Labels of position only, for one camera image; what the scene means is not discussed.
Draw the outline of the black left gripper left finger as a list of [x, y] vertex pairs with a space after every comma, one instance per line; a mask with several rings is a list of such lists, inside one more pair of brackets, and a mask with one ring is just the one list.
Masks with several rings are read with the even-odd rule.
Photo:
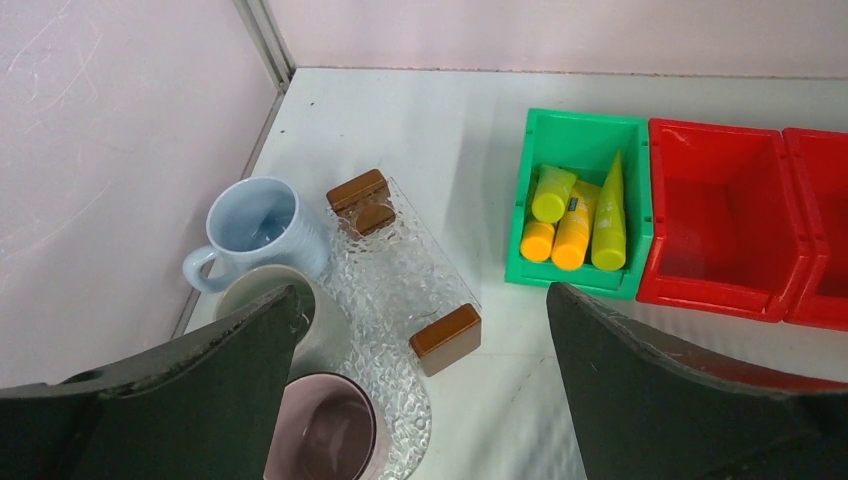
[[61, 383], [1, 392], [5, 479], [259, 479], [299, 331], [278, 287]]

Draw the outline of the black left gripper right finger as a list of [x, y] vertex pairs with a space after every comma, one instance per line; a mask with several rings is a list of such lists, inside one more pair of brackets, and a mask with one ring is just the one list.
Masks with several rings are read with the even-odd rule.
[[547, 313], [591, 479], [843, 479], [847, 386], [737, 360], [566, 284]]

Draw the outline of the pink ceramic mug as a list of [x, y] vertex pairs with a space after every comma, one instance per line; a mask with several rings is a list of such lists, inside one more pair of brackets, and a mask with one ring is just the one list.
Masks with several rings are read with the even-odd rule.
[[320, 372], [284, 390], [265, 479], [378, 479], [391, 438], [385, 416], [346, 376]]

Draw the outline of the grey ceramic mug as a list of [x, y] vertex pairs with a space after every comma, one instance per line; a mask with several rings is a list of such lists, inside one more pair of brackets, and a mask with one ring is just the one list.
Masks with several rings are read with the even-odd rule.
[[224, 290], [214, 310], [219, 320], [278, 286], [292, 285], [300, 299], [301, 329], [289, 380], [314, 372], [335, 371], [352, 348], [351, 321], [337, 301], [314, 280], [284, 265], [264, 265]]

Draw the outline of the light blue ceramic mug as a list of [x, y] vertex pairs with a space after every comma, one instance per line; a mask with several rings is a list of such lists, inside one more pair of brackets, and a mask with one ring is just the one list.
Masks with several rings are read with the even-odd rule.
[[246, 272], [280, 264], [317, 279], [329, 266], [330, 236], [316, 211], [284, 181], [251, 177], [222, 192], [206, 218], [209, 244], [182, 270], [202, 293], [218, 293]]

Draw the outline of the red plastic bin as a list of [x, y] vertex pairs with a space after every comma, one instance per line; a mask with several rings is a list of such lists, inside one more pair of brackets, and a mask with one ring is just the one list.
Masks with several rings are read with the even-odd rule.
[[655, 237], [641, 302], [847, 327], [847, 136], [649, 123]]

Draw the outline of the glass jar with brown lid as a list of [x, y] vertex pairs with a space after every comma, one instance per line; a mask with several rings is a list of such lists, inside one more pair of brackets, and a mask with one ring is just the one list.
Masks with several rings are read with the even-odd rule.
[[482, 319], [465, 303], [412, 335], [409, 345], [423, 374], [433, 377], [481, 346]]

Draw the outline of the green bin with toothpaste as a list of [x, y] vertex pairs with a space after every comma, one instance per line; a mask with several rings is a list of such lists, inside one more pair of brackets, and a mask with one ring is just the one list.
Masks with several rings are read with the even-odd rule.
[[648, 121], [532, 108], [505, 279], [636, 297], [654, 238]]

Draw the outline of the lime green toothpaste tube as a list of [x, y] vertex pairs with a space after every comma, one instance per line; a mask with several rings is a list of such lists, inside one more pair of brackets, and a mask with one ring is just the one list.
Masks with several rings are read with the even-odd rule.
[[535, 219], [557, 223], [565, 214], [566, 204], [577, 179], [573, 172], [556, 166], [541, 165], [531, 203]]

